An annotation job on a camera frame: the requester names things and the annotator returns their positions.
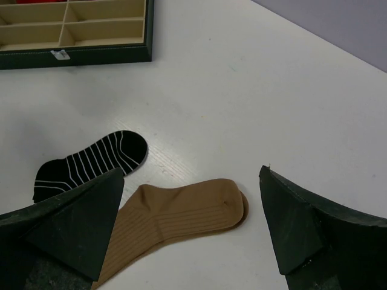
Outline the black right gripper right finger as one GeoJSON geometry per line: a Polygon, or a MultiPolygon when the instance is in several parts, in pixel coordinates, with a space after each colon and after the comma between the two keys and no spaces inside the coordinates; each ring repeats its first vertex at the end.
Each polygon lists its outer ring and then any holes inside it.
{"type": "Polygon", "coordinates": [[[386,289],[386,219],[312,193],[267,166],[262,206],[289,289],[386,289]]]}

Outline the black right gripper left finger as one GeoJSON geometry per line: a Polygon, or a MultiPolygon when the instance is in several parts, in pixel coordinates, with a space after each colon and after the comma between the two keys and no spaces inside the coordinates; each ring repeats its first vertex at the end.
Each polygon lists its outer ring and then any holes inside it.
{"type": "Polygon", "coordinates": [[[1,215],[1,289],[91,289],[98,281],[124,187],[113,169],[1,215]]]}

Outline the tan ribbed sock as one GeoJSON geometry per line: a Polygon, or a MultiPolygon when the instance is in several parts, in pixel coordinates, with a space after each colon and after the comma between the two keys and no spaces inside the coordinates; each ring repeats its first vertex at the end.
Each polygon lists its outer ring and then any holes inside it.
{"type": "Polygon", "coordinates": [[[166,245],[239,227],[249,202],[231,179],[179,188],[143,184],[119,210],[97,289],[137,260],[166,245]]]}

